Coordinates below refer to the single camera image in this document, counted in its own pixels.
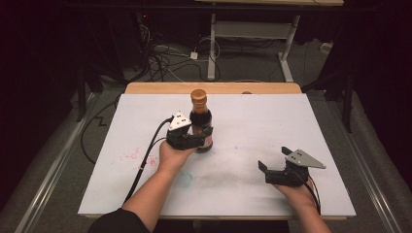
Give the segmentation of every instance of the white board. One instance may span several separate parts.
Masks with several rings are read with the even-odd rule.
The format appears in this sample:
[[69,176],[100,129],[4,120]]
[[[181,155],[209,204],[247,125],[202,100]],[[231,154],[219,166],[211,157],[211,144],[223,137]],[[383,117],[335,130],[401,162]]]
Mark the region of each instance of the white board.
[[[214,145],[194,153],[173,183],[161,212],[172,218],[271,218],[292,216],[285,197],[265,183],[258,160],[283,170],[281,147],[301,149],[325,164],[309,168],[323,216],[354,216],[355,210],[305,94],[209,94]],[[102,215],[119,208],[147,147],[166,119],[189,116],[188,94],[124,94],[96,162],[79,214]],[[165,137],[168,125],[158,138]],[[138,187],[158,165],[158,145]]]

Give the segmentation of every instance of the wire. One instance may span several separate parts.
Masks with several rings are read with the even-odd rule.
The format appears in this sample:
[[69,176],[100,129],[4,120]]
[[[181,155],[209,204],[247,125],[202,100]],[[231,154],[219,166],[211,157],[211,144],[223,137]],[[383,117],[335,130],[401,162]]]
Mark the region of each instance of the wire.
[[180,50],[176,50],[176,49],[171,48],[171,47],[166,47],[166,46],[154,46],[154,48],[156,48],[156,47],[167,48],[166,51],[161,52],[161,53],[165,53],[165,52],[167,52],[167,51],[169,51],[169,50],[174,50],[174,51],[178,51],[179,53],[167,53],[167,54],[168,54],[168,55],[180,55],[180,56],[184,56],[184,57],[189,57],[189,56],[186,55],[184,52],[182,52],[182,51],[180,51]]
[[119,102],[119,99],[120,99],[121,95],[122,95],[122,93],[119,94],[119,95],[116,97],[115,101],[113,101],[113,102],[111,102],[110,104],[106,105],[105,107],[103,107],[103,109],[101,109],[99,112],[97,112],[97,114],[95,114],[95,115],[88,121],[88,123],[87,123],[86,126],[85,126],[85,129],[82,131],[82,135],[81,135],[81,138],[80,138],[81,148],[82,148],[83,154],[85,155],[85,157],[87,158],[87,160],[88,160],[90,163],[92,163],[93,165],[96,164],[96,162],[93,161],[93,159],[90,158],[90,156],[87,154],[86,149],[85,149],[84,136],[85,136],[86,130],[87,130],[88,127],[90,126],[91,122],[92,122],[94,119],[96,119],[97,116],[99,116],[103,111],[105,111],[106,109],[108,109],[110,106],[115,105],[115,109],[116,109],[116,108],[118,107],[118,102]]
[[[150,64],[151,62],[152,62],[152,64],[157,65],[156,69],[154,69],[151,66],[151,64]],[[148,63],[149,63],[148,66],[150,66],[149,73],[150,73],[151,78],[149,80],[147,80],[146,82],[155,82],[155,81],[160,80],[160,79],[162,79],[164,81],[163,72],[167,72],[167,70],[164,69],[163,67],[168,67],[169,66],[169,64],[170,64],[169,58],[167,58],[164,55],[157,54],[155,51],[153,51],[150,55],[150,60],[148,61]],[[159,72],[160,72],[160,78],[155,79],[155,75]]]
[[160,142],[161,140],[164,140],[164,139],[166,139],[166,137],[157,139],[157,140],[154,142],[154,145],[155,145],[156,143]]
[[270,78],[270,75],[273,74],[273,73],[275,73],[277,70],[279,70],[279,68],[282,67],[282,65],[283,65],[283,63],[284,63],[285,61],[286,61],[286,60],[280,61],[280,64],[279,64],[273,71],[271,71],[271,72],[267,75],[267,77],[269,77],[269,82],[270,82],[270,83],[272,82],[272,79]]
[[219,46],[218,42],[216,42],[215,40],[212,40],[212,39],[210,39],[210,38],[207,37],[207,38],[203,38],[202,40],[200,40],[198,44],[200,45],[200,43],[202,43],[202,42],[204,42],[204,41],[206,41],[206,40],[212,41],[212,42],[214,42],[214,43],[218,46],[218,55],[215,57],[215,59],[218,58],[219,55],[221,54],[221,47]]
[[199,71],[199,78],[200,78],[200,80],[205,81],[205,80],[202,78],[201,68],[200,68],[200,66],[197,65],[197,64],[186,64],[186,65],[183,65],[183,66],[181,66],[181,67],[178,67],[178,68],[172,70],[172,72],[175,72],[175,71],[177,71],[177,70],[179,70],[179,69],[182,69],[182,68],[184,68],[184,67],[186,67],[186,66],[196,66],[196,67],[197,67],[197,70]]
[[[235,38],[235,40],[229,40],[227,38],[222,38],[222,37],[217,37],[217,39],[223,40],[223,41],[227,41],[228,44],[235,44],[236,46],[238,46],[238,48],[232,48],[232,47],[224,47],[221,46],[221,57],[223,58],[235,58],[239,55],[241,55],[244,51],[251,51],[251,50],[257,50],[257,49],[267,49],[269,47],[271,47],[276,40],[238,40],[237,38]],[[232,56],[222,56],[223,51],[224,50],[239,50],[237,52],[237,54],[232,55]]]
[[143,48],[143,50],[145,49],[145,48],[147,48],[148,47],[148,45],[149,45],[149,41],[151,40],[151,31],[149,30],[149,28],[147,27],[147,26],[145,26],[145,25],[141,25],[141,27],[143,27],[144,29],[145,29],[145,34],[143,35],[143,38],[142,38],[142,41],[145,41],[145,39],[146,39],[146,36],[148,36],[148,40],[147,40],[147,42],[146,42],[146,45],[145,45],[145,47]]
[[175,75],[175,73],[173,73],[173,71],[169,70],[169,68],[167,68],[167,67],[165,67],[165,66],[162,66],[162,67],[159,66],[159,69],[161,69],[161,70],[164,69],[166,72],[169,72],[170,74],[172,74],[178,81],[180,81],[180,82],[182,82],[182,83],[185,83],[185,81],[183,81],[183,80],[180,79],[177,75]]
[[316,188],[316,193],[317,193],[318,198],[315,196],[313,189],[309,186],[309,184],[307,184],[306,181],[304,181],[293,169],[290,169],[290,171],[294,173],[294,175],[297,176],[302,181],[303,185],[305,185],[306,188],[309,190],[310,194],[313,197],[313,200],[315,201],[316,210],[318,211],[318,214],[321,215],[321,200],[319,198],[319,192],[318,192],[318,189],[316,188],[315,182],[312,180],[312,178],[310,178],[310,180],[313,183],[313,186]]
[[148,160],[149,153],[151,152],[151,150],[152,150],[153,146],[155,145],[155,143],[157,143],[157,142],[159,141],[159,140],[155,141],[155,138],[157,137],[158,131],[160,131],[161,127],[162,127],[165,123],[167,123],[167,122],[169,122],[169,123],[172,122],[172,119],[173,119],[173,116],[170,117],[170,118],[168,118],[168,119],[166,119],[166,120],[164,120],[164,121],[160,124],[160,126],[157,128],[157,130],[156,130],[156,132],[155,132],[155,134],[154,134],[154,136],[153,136],[153,138],[152,138],[152,141],[151,141],[151,143],[149,144],[148,150],[146,151],[146,155],[145,155],[145,157],[143,158],[142,164],[140,165],[139,171],[137,172],[136,178],[135,178],[134,181],[133,181],[133,185],[131,186],[131,188],[130,188],[130,190],[129,190],[127,196],[126,196],[126,198],[124,199],[124,203],[125,203],[128,199],[130,199],[130,197],[133,195],[134,189],[136,188],[137,183],[139,182],[140,177],[142,176],[143,170],[145,169],[146,161]]

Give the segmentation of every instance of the table leg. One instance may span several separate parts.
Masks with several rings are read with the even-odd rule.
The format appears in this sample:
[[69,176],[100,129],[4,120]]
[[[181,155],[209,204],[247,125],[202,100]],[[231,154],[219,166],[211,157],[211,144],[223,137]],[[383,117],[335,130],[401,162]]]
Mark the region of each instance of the table leg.
[[286,82],[293,82],[292,74],[291,74],[291,69],[289,68],[288,65],[288,54],[289,51],[291,50],[292,42],[293,42],[293,37],[297,29],[297,24],[299,23],[300,16],[295,16],[293,19],[293,23],[291,25],[291,28],[289,29],[288,33],[288,38],[286,41],[286,47],[284,52],[279,52],[279,62],[282,68],[282,72],[284,73],[285,81]]
[[216,38],[216,14],[212,14],[210,23],[210,53],[209,53],[209,65],[207,69],[207,79],[213,81],[215,79],[215,66],[216,66],[216,54],[215,54],[215,38]]

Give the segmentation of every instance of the blue marker stain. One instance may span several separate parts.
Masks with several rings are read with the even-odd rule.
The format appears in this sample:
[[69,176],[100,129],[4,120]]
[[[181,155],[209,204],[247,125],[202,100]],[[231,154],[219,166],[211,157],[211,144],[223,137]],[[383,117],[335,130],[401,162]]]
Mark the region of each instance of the blue marker stain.
[[190,184],[192,181],[193,181],[193,176],[191,175],[191,173],[182,172],[177,179],[176,186],[188,188],[190,187]]

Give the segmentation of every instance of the dark background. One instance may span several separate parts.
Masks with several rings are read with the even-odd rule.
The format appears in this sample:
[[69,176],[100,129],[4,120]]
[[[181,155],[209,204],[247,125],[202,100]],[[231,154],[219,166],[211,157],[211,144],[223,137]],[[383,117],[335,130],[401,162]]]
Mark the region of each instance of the dark background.
[[[334,41],[320,79],[337,69],[355,74],[354,89],[364,110],[410,186],[407,169],[411,166],[408,146],[412,143],[412,26],[411,16],[404,11],[406,1],[348,0],[345,8],[370,7],[380,2],[383,5],[373,15],[302,17],[295,40],[301,44],[314,38]],[[149,15],[154,31],[188,45],[197,43],[199,35],[207,35],[209,20],[194,14]],[[2,1],[0,208],[33,157],[71,111],[70,98],[76,91],[77,71],[82,62],[92,61],[100,68],[86,72],[86,81],[94,91],[99,90],[98,74],[111,74],[123,82],[121,67],[142,62],[142,56],[134,55],[140,49],[135,46],[136,40],[129,16],[99,13],[85,21],[84,15],[62,10],[52,0]],[[327,83],[323,88],[336,84]]]

